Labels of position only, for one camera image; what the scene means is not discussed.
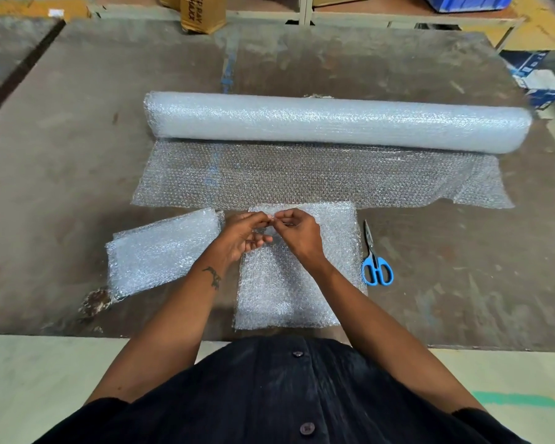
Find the forearm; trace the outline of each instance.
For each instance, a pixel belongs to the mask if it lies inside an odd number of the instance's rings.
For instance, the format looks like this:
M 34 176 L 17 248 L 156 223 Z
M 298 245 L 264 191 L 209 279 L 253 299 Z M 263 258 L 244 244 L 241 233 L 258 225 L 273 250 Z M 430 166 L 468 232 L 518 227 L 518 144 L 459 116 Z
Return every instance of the forearm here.
M 192 366 L 214 297 L 229 261 L 214 244 L 195 261 L 182 285 L 125 345 L 88 401 L 133 401 Z
M 419 340 L 349 283 L 326 259 L 309 272 L 353 347 L 443 411 L 483 409 Z

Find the bubble wrap roll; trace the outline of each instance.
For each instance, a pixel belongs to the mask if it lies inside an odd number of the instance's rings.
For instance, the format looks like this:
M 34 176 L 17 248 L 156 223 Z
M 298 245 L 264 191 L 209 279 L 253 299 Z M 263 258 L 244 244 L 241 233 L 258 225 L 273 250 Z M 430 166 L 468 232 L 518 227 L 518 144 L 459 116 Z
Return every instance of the bubble wrap roll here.
M 113 234 L 106 245 L 111 298 L 185 276 L 220 233 L 221 220 L 213 209 L 205 209 Z
M 311 144 L 159 140 L 132 203 L 247 209 L 261 203 L 352 201 L 421 207 L 440 198 L 513 207 L 496 156 Z
M 251 209 L 268 214 L 298 207 L 321 225 L 327 259 L 364 294 L 360 266 L 362 247 L 356 209 L 351 202 L 267 205 Z M 311 275 L 290 252 L 273 227 L 273 243 L 245 254 L 240 267 L 235 329 L 266 327 L 328 327 L 339 320 Z
M 328 142 L 509 153 L 532 123 L 524 108 L 150 92 L 156 137 Z

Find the tattoo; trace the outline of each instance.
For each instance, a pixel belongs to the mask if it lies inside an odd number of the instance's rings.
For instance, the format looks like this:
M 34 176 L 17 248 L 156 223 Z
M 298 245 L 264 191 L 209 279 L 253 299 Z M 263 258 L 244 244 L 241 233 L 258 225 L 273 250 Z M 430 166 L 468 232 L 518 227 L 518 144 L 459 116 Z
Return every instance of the tattoo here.
M 220 281 L 222 280 L 222 277 L 218 276 L 218 273 L 216 272 L 216 270 L 211 266 L 208 266 L 206 269 L 203 269 L 203 271 L 210 271 L 210 273 L 212 273 L 212 276 L 214 276 L 214 280 L 212 281 L 212 286 L 218 291 L 218 288 L 220 288 Z

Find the shirt sleeve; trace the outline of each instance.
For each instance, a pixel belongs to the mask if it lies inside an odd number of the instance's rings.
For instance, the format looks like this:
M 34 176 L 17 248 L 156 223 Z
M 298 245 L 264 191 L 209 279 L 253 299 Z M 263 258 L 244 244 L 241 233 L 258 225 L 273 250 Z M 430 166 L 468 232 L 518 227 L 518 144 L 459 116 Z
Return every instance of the shirt sleeve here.
M 487 411 L 465 408 L 455 411 L 452 416 L 477 431 L 489 444 L 530 444 L 500 424 Z
M 129 403 L 108 397 L 84 405 L 41 436 L 34 444 L 81 444 L 88 442 Z

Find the folded bubble wrap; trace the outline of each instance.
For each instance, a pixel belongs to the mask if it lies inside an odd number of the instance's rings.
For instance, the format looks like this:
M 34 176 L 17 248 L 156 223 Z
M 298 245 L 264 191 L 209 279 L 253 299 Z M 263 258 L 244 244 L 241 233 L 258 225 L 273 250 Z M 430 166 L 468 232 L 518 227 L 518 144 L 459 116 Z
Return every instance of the folded bubble wrap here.
M 356 209 L 351 202 L 295 205 L 258 205 L 252 211 L 273 214 L 298 207 L 321 226 L 327 259 L 364 294 L 360 267 L 362 247 Z M 243 256 L 238 282 L 235 329 L 266 327 L 328 327 L 339 320 L 316 282 L 290 252 L 273 227 L 266 229 L 273 243 Z
M 218 236 L 223 214 L 198 210 L 113 234 L 107 243 L 114 301 L 185 276 Z
M 370 208 L 421 207 L 439 198 L 513 207 L 490 154 L 164 139 L 155 143 L 132 203 L 247 209 L 352 201 Z
M 150 92 L 156 137 L 329 142 L 509 153 L 530 128 L 527 109 L 495 106 Z

